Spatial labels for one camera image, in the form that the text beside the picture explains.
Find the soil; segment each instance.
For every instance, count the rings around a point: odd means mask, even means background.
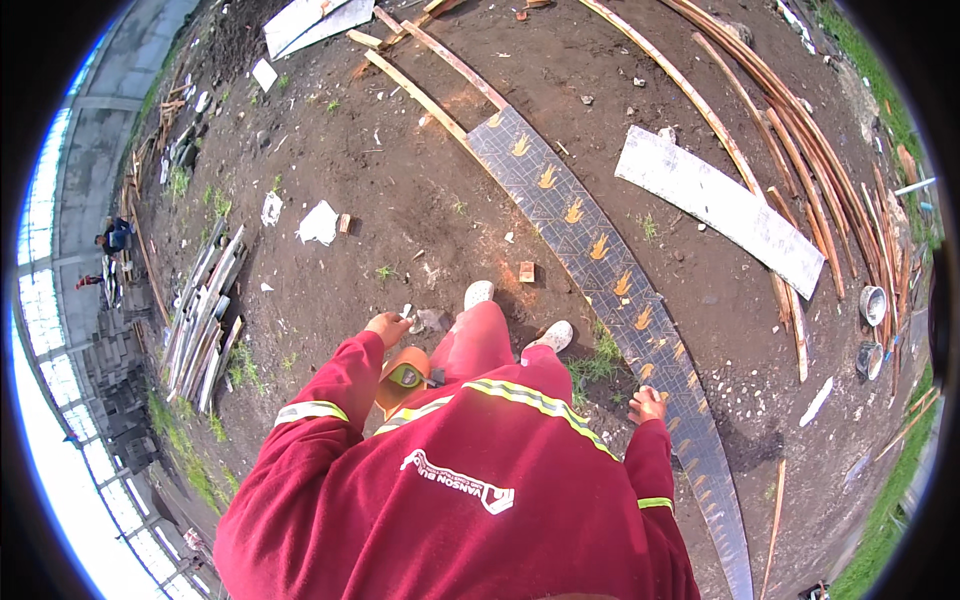
[[[203,202],[208,186],[223,190],[232,201],[229,227],[248,229],[252,251],[230,310],[244,316],[242,337],[252,348],[266,393],[248,386],[218,391],[226,443],[216,443],[203,427],[191,432],[212,464],[228,466],[241,479],[277,409],[341,341],[378,312],[399,311],[411,302],[415,309],[440,308],[455,315],[467,286],[489,279],[496,283],[494,299],[507,316],[516,351],[558,319],[569,320],[576,329],[565,355],[587,354],[593,344],[593,314],[549,248],[442,126],[432,118],[421,126],[423,108],[402,91],[394,93],[396,84],[379,69],[364,68],[365,48],[344,36],[315,44],[274,63],[278,74],[289,78],[285,89],[275,84],[267,93],[260,90],[247,73],[266,54],[259,25],[284,4],[236,1],[226,15],[219,4],[204,3],[197,10],[175,64],[184,62],[182,73],[191,73],[198,91],[214,89],[217,101],[204,117],[209,131],[186,197],[164,196],[156,183],[157,165],[147,165],[145,206],[139,209],[141,234],[156,245],[150,258],[167,301],[173,300],[178,277],[190,270],[202,232],[212,224],[213,205]],[[397,20],[420,13],[419,6],[397,4],[382,6]],[[718,67],[700,56],[702,50],[690,39],[692,25],[654,0],[611,7],[688,77],[730,130],[761,185],[782,187],[746,110]],[[837,74],[806,53],[767,3],[712,0],[709,7],[721,18],[750,27],[756,51],[814,106],[814,119],[852,180],[872,181],[871,161],[882,157],[861,136]],[[378,21],[358,29],[379,37],[389,33]],[[865,517],[896,457],[891,453],[880,463],[871,462],[846,487],[844,476],[896,431],[915,380],[907,357],[900,395],[891,401],[889,363],[876,381],[865,382],[856,374],[855,350],[866,339],[856,308],[864,281],[852,279],[841,255],[847,297],[838,300],[824,266],[816,293],[804,303],[811,362],[809,378],[800,384],[792,333],[778,323],[762,266],[725,237],[698,231],[694,219],[613,176],[626,131],[636,124],[651,131],[673,126],[680,146],[741,181],[699,112],[652,60],[572,1],[531,10],[519,22],[510,6],[467,0],[425,29],[503,94],[544,139],[557,148],[563,145],[569,152],[561,153],[563,160],[666,298],[727,451],[755,588],[766,564],[779,457],[787,461],[786,493],[768,593],[795,597],[816,583],[843,554],[847,537]],[[190,48],[194,38],[202,42]],[[494,113],[474,87],[415,40],[401,41],[386,55],[465,130]],[[755,103],[765,106],[746,74],[732,60],[729,65]],[[646,86],[634,86],[634,77]],[[594,97],[591,105],[581,102],[584,95]],[[339,103],[335,108],[333,101]],[[634,110],[631,116],[628,108]],[[182,111],[172,136],[193,116],[192,110]],[[256,141],[258,132],[269,137],[263,148]],[[882,168],[891,173],[886,164]],[[259,213],[275,181],[284,207],[277,226],[265,227]],[[356,220],[352,234],[330,247],[304,244],[294,234],[300,219],[321,200]],[[798,204],[793,209],[801,214]],[[648,215],[656,224],[649,239],[640,224]],[[504,239],[510,231],[514,243]],[[414,258],[421,250],[423,255]],[[858,250],[854,257],[861,260]],[[536,262],[538,283],[517,280],[518,264],[525,260]],[[396,274],[380,279],[376,270],[388,266]],[[862,277],[862,260],[857,268]],[[275,290],[261,292],[264,282]],[[154,347],[160,330],[162,325],[155,327],[148,341]],[[424,333],[410,336],[407,343],[430,351],[441,337]],[[817,419],[800,428],[800,415],[830,376],[833,393]],[[624,367],[613,381],[589,386],[588,407],[582,411],[621,456],[633,426],[626,408],[612,399],[617,393],[628,396],[635,385]],[[368,429],[375,421],[372,416]],[[705,598],[727,598],[703,517],[682,472],[676,475],[677,519],[701,592]],[[215,535],[216,515],[199,502],[190,503],[188,511]]]

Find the worker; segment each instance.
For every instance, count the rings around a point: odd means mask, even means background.
[[[673,516],[664,401],[641,387],[623,462],[570,407],[553,324],[515,364],[493,284],[366,440],[384,352],[412,321],[374,317],[276,419],[213,548],[238,600],[699,598]]]
[[[96,285],[104,281],[103,276],[99,275],[84,275],[80,278],[80,281],[77,281],[77,285],[73,286],[74,289],[79,290],[85,285]]]
[[[136,230],[120,217],[107,218],[107,229],[102,235],[93,239],[93,243],[102,246],[104,252],[113,260],[119,260],[120,251],[127,247],[127,236],[133,235]]]

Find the red work uniform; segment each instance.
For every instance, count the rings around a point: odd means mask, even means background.
[[[434,352],[447,385],[364,440],[383,354],[376,333],[346,340],[281,409],[214,544],[234,598],[700,597],[663,421],[621,463],[553,351],[514,364],[486,301]]]

